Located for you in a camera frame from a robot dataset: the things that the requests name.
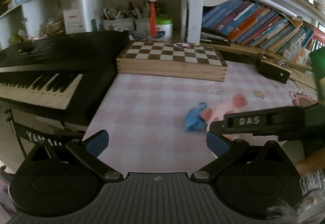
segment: cartoon eye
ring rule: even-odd
[[[310,98],[310,96],[306,93],[306,92],[302,92],[302,94],[306,97],[306,98]]]
[[[289,91],[289,95],[290,95],[293,99],[296,99],[296,98],[297,98],[296,93],[294,93],[293,91]]]

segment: ribbed gray surface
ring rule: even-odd
[[[106,184],[98,197],[76,213],[37,218],[19,213],[10,224],[264,224],[233,212],[209,185],[184,173],[136,174]]]

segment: green lid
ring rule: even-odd
[[[156,18],[156,25],[170,25],[173,24],[173,20],[169,17],[159,16]]]

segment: chessboard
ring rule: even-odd
[[[221,81],[227,64],[216,48],[160,42],[132,42],[116,58],[121,74],[160,75]]]

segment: blue plastic bag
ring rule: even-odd
[[[205,127],[205,121],[201,118],[200,114],[202,110],[208,106],[205,102],[200,102],[197,107],[190,108],[186,114],[185,131],[203,130]]]

